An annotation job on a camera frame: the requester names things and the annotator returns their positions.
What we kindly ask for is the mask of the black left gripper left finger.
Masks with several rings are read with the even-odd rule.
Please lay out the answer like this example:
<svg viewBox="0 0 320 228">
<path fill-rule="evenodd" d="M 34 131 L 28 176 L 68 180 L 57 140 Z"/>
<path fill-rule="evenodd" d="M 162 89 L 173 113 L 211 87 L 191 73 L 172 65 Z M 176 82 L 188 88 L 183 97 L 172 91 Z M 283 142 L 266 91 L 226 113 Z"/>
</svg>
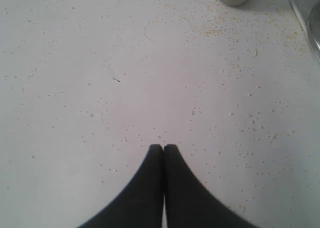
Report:
<svg viewBox="0 0 320 228">
<path fill-rule="evenodd" d="M 85 228 L 161 228 L 163 222 L 163 148 L 152 144 L 139 169 Z"/>
</svg>

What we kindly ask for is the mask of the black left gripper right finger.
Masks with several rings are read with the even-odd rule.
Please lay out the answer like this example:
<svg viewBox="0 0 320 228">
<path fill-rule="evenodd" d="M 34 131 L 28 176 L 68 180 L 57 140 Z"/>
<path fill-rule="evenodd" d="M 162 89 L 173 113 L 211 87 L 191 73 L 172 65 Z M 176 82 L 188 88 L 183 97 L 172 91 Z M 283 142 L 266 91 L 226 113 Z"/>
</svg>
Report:
<svg viewBox="0 0 320 228">
<path fill-rule="evenodd" d="M 216 199 L 191 171 L 178 147 L 163 149 L 164 198 L 169 228 L 254 228 Z"/>
</svg>

